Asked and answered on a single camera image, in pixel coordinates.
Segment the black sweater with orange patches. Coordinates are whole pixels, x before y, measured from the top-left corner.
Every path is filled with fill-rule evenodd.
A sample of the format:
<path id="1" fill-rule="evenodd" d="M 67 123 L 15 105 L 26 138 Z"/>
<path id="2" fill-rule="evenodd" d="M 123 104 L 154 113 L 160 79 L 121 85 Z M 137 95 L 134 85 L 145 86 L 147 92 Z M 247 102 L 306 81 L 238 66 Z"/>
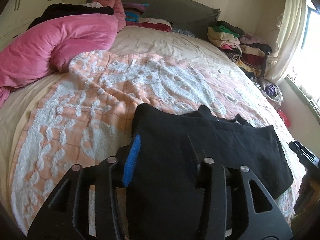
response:
<path id="1" fill-rule="evenodd" d="M 275 200 L 292 172 L 272 126 L 215 117 L 206 106 L 173 115 L 144 103 L 125 163 L 131 239 L 290 239 Z"/>

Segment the floral basket with clothes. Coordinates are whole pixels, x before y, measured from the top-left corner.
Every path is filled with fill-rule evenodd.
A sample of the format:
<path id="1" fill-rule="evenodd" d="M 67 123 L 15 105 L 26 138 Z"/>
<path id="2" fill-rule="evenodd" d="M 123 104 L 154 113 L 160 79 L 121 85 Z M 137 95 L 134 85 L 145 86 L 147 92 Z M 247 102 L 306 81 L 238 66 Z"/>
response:
<path id="1" fill-rule="evenodd" d="M 275 110 L 280 109 L 283 102 L 283 94 L 281 89 L 274 83 L 265 78 L 251 77 L 251 81 L 261 91 L 267 101 L 274 107 Z"/>

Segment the right stack folded clothes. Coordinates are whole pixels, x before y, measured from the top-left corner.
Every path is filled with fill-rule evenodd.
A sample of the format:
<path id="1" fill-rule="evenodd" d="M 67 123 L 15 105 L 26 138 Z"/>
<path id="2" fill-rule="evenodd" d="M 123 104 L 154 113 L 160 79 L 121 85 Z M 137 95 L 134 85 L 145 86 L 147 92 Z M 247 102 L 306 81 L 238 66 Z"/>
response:
<path id="1" fill-rule="evenodd" d="M 249 78 L 253 76 L 264 77 L 266 60 L 272 53 L 272 48 L 253 33 L 245 33 L 240 36 L 239 42 L 239 44 L 225 43 L 222 46 L 222 51 Z"/>

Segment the stack folded clothes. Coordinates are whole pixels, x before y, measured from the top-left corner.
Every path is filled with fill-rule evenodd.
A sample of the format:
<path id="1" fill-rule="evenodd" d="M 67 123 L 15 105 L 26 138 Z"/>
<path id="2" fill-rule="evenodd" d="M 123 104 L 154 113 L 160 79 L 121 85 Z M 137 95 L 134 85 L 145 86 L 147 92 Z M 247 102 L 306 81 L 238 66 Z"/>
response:
<path id="1" fill-rule="evenodd" d="M 240 36 L 239 42 L 239 44 L 225 43 L 222 46 L 222 51 L 249 78 L 253 76 L 264 77 L 266 60 L 272 53 L 272 48 L 253 33 L 245 33 Z"/>
<path id="2" fill-rule="evenodd" d="M 207 27 L 207 37 L 211 44 L 221 50 L 234 51 L 242 54 L 240 48 L 240 34 L 228 29 L 225 25 Z"/>

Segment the left stack folded clothes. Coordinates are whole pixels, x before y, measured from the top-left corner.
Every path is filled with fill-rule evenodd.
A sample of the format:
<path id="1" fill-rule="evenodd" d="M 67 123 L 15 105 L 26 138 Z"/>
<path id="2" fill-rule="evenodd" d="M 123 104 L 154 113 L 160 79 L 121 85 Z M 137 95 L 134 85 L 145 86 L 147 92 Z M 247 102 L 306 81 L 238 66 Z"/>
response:
<path id="1" fill-rule="evenodd" d="M 211 44 L 221 50 L 234 51 L 242 54 L 240 48 L 240 34 L 228 29 L 225 25 L 207 27 L 207 37 Z"/>

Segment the red plastic bag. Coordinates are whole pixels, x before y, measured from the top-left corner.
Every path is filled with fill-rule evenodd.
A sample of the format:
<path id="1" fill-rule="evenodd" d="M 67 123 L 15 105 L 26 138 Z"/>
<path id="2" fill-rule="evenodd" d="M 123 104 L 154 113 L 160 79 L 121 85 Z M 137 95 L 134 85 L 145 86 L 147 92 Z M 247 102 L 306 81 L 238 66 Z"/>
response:
<path id="1" fill-rule="evenodd" d="M 283 123 L 285 124 L 285 126 L 287 128 L 290 128 L 291 123 L 290 123 L 289 119 L 287 118 L 286 114 L 281 109 L 278 109 L 277 113 L 279 114 L 279 116 L 280 116 L 281 120 L 283 121 Z"/>

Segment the green window sill cover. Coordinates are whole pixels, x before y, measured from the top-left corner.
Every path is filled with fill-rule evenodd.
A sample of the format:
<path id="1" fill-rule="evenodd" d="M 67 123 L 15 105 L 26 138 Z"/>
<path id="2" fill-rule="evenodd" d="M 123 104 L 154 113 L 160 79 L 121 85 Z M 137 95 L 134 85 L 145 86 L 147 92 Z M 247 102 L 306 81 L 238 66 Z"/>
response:
<path id="1" fill-rule="evenodd" d="M 289 77 L 285 77 L 285 81 L 294 91 L 296 96 L 299 97 L 302 103 L 308 107 L 309 111 L 313 114 L 313 116 L 319 123 L 319 102 L 315 101 L 310 95 L 304 93 Z"/>

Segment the peach white quilted bedspread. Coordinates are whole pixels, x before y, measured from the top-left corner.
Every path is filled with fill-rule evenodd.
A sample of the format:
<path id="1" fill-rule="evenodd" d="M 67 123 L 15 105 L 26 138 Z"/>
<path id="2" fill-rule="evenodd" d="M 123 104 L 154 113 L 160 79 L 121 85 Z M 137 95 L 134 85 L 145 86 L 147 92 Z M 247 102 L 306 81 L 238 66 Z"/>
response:
<path id="1" fill-rule="evenodd" d="M 292 219 L 305 170 L 256 85 L 206 41 L 127 27 L 108 52 L 76 56 L 69 73 L 12 92 L 2 106 L 1 201 L 22 232 L 72 165 L 96 165 L 130 142 L 141 103 L 177 115 L 205 105 L 225 119 L 240 115 L 254 127 L 272 125 L 293 174 L 276 202 Z"/>

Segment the cream curtain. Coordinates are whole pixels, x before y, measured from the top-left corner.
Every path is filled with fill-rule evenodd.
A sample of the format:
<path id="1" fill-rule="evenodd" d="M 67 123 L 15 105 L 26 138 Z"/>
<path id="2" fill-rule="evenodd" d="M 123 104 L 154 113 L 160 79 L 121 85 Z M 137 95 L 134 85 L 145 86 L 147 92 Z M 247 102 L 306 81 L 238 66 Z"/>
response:
<path id="1" fill-rule="evenodd" d="M 295 53 L 302 45 L 307 14 L 307 0 L 285 0 L 276 51 L 267 58 L 265 78 L 272 83 L 280 83 L 292 69 Z"/>

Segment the red white folded cloth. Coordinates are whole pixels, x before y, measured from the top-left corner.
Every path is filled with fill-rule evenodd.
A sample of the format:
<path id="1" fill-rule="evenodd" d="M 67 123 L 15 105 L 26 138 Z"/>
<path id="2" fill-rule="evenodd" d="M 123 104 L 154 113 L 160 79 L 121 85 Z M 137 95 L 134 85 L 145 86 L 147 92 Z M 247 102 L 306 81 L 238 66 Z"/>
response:
<path id="1" fill-rule="evenodd" d="M 171 23 L 159 18 L 143 18 L 140 17 L 137 22 L 127 21 L 127 26 L 150 28 L 160 31 L 172 32 Z"/>

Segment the pink comforter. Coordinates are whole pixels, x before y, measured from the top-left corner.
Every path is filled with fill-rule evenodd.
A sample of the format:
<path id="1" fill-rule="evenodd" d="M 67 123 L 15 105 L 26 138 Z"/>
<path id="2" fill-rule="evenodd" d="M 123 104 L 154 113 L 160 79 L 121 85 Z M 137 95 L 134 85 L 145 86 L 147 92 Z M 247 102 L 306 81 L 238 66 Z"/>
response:
<path id="1" fill-rule="evenodd" d="M 94 0 L 108 14 L 71 15 L 40 23 L 16 37 L 1 51 L 1 103 L 9 94 L 53 71 L 68 71 L 78 54 L 109 50 L 124 29 L 125 12 L 121 0 Z"/>

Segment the grey-green headboard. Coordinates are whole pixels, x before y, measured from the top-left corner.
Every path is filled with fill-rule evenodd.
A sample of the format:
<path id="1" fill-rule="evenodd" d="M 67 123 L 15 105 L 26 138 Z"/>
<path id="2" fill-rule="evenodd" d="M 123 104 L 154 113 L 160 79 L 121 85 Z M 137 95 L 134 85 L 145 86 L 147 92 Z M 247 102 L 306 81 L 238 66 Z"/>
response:
<path id="1" fill-rule="evenodd" d="M 121 0 L 148 3 L 144 18 L 159 18 L 173 24 L 174 28 L 191 31 L 197 38 L 207 39 L 207 28 L 214 25 L 220 9 L 213 9 L 192 0 Z"/>

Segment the black garment on comforter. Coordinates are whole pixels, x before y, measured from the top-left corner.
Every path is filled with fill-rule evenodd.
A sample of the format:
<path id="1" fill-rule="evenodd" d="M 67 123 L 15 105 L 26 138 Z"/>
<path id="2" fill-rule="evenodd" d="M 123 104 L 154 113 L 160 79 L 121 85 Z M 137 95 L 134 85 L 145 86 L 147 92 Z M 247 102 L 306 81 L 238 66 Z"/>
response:
<path id="1" fill-rule="evenodd" d="M 48 6 L 43 14 L 33 20 L 28 30 L 42 22 L 46 22 L 48 20 L 52 20 L 55 18 L 61 18 L 65 16 L 71 15 L 85 15 L 85 14 L 106 14 L 106 15 L 114 15 L 114 9 L 110 6 L 107 7 L 88 7 L 85 5 L 77 5 L 77 4 L 64 4 L 57 3 L 51 4 Z"/>

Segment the cream wardrobe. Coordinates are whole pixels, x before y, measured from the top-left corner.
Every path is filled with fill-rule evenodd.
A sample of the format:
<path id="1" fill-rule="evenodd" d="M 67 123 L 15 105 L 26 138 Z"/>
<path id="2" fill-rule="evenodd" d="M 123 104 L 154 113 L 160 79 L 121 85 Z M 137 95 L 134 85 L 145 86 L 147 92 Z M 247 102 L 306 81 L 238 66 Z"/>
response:
<path id="1" fill-rule="evenodd" d="M 25 32 L 51 4 L 62 0 L 9 0 L 1 13 L 1 49 Z"/>

